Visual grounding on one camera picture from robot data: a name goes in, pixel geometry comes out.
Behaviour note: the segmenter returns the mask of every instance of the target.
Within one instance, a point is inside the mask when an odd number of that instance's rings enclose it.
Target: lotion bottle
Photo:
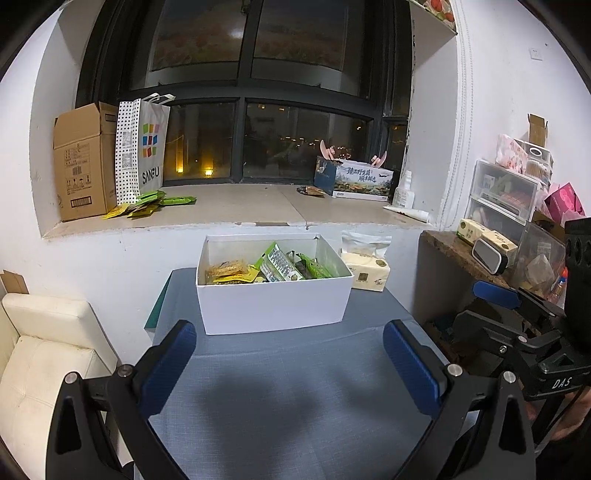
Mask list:
[[[398,208],[413,208],[414,192],[410,189],[410,183],[413,177],[413,172],[405,170],[404,175],[400,178],[400,182],[394,190],[394,198],[392,206]]]

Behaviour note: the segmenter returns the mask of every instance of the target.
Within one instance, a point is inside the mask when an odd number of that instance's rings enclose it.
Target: cushion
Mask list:
[[[2,306],[0,306],[0,378],[6,368],[8,359],[12,355],[14,346],[17,344],[17,340],[18,332],[8,319]]]
[[[45,479],[53,408],[71,371],[110,375],[94,350],[22,336],[0,380],[0,436],[31,480]]]
[[[2,305],[21,335],[93,349],[115,371],[117,357],[86,300],[8,293]]]

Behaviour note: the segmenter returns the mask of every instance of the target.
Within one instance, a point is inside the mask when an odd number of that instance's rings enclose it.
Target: screw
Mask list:
[[[460,367],[460,365],[456,365],[456,364],[449,364],[447,366],[447,371],[453,377],[459,377],[460,375],[462,375],[464,373],[464,370],[462,369],[462,367]]]
[[[66,377],[64,378],[65,382],[67,384],[72,384],[74,383],[76,380],[78,380],[78,374],[76,372],[70,372],[66,375]]]
[[[131,373],[134,371],[134,367],[132,367],[131,365],[121,365],[118,369],[117,369],[117,375],[119,375],[120,377],[128,377],[131,375]]]
[[[515,380],[517,380],[515,374],[509,371],[503,373],[503,378],[507,380],[509,383],[515,383]]]

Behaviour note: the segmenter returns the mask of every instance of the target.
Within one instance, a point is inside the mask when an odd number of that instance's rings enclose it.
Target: table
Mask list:
[[[197,348],[150,418],[186,475],[391,480],[430,419],[385,354],[384,325],[403,320],[447,363],[402,305],[387,291],[352,290],[340,323],[208,336],[195,273],[171,275],[154,343],[185,319],[196,326]]]
[[[502,275],[491,275],[474,260],[472,247],[459,239],[455,232],[425,230],[421,233],[419,241],[428,243],[446,257],[451,258],[475,280],[484,280],[500,287],[509,287]]]

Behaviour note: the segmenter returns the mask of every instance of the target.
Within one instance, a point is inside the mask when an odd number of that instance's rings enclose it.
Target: clear plastic container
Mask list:
[[[525,150],[528,156],[525,174],[528,177],[539,179],[543,188],[548,190],[552,182],[552,169],[554,167],[554,159],[550,150],[523,140],[515,139],[515,141]]]
[[[522,225],[530,221],[535,209],[539,181],[511,170],[477,160],[472,180],[472,197],[499,207]]]
[[[547,298],[564,270],[564,244],[534,223],[521,237],[509,285]]]
[[[501,210],[499,207],[495,205],[489,206],[482,200],[470,199],[466,218],[474,220],[490,230],[496,230],[515,245],[519,245],[525,225],[501,213],[499,210]]]

